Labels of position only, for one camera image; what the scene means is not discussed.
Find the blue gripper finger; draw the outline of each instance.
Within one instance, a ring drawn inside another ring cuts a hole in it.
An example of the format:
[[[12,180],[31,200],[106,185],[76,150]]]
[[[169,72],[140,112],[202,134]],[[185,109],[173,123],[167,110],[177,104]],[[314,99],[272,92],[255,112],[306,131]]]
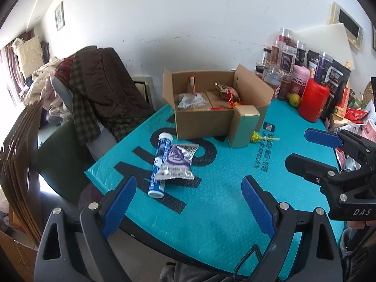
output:
[[[137,181],[131,176],[120,192],[116,195],[114,201],[104,214],[102,233],[105,238],[115,233],[124,217],[124,213],[129,207],[130,202],[136,194]]]
[[[256,190],[245,177],[241,181],[241,192],[261,232],[267,234],[270,238],[273,238],[276,234],[276,229],[273,224],[273,216],[269,208],[262,201],[260,195],[257,194]]]
[[[322,130],[313,128],[308,128],[304,132],[304,137],[308,142],[331,147],[333,149],[335,149],[336,147],[341,147],[343,145],[343,141],[337,134],[324,132]]]

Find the green checkered cloth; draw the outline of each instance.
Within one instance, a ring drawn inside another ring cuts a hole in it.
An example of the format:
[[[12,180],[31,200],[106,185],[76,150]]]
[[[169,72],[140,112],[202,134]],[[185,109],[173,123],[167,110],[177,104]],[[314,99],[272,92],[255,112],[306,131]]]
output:
[[[76,53],[72,63],[69,85],[73,92],[72,110],[74,124],[78,140],[81,144],[94,141],[99,137],[101,131],[97,120],[108,128],[117,142],[119,142],[152,114],[136,117],[131,109],[123,107],[117,115],[99,115],[95,106],[97,104],[100,105],[100,103],[96,103],[93,99],[90,99],[86,90],[79,53]]]
[[[73,91],[72,110],[78,140],[81,144],[92,142],[99,137],[100,128],[94,109],[87,97],[85,81],[78,56],[74,58],[72,63],[69,87]]]

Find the brown jacket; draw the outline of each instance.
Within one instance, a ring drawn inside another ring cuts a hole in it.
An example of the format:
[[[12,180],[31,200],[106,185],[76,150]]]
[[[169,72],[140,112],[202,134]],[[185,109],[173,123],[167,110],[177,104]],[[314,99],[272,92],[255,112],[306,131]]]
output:
[[[97,118],[120,141],[154,113],[113,48],[79,50],[69,85],[73,119],[82,143],[99,136]]]

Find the purple logo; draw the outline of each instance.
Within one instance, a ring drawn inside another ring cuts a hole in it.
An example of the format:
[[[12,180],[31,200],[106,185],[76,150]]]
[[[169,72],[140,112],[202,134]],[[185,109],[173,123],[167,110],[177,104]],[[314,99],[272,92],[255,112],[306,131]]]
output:
[[[184,159],[182,151],[176,146],[171,148],[170,152],[168,153],[167,162],[175,165],[189,166],[189,163]]]

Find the teal table cover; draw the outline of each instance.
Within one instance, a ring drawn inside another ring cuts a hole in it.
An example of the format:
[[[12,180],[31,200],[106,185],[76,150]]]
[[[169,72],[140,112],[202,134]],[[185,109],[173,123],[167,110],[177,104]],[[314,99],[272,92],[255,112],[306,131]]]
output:
[[[166,196],[161,201],[149,197],[147,187],[159,133],[175,133],[173,110],[166,105],[120,141],[86,175],[104,194],[123,177],[135,175],[138,189],[125,214],[129,219],[180,253],[233,272],[253,244],[264,252],[270,240],[261,233],[243,199],[240,184],[244,176],[252,175],[278,202],[285,201],[296,210],[313,211],[320,206],[329,212],[319,187],[290,174],[284,166],[291,153],[337,166],[332,149],[304,139],[304,131],[309,127],[325,130],[321,121],[309,123],[288,103],[273,100],[260,133],[278,137],[279,141],[232,149],[227,139],[191,140],[200,144],[192,164],[196,178],[166,181]],[[343,222],[330,223],[339,240]],[[299,241],[297,233],[280,273],[282,279],[287,278],[292,267]],[[256,264],[256,256],[252,255],[239,274],[250,275]]]

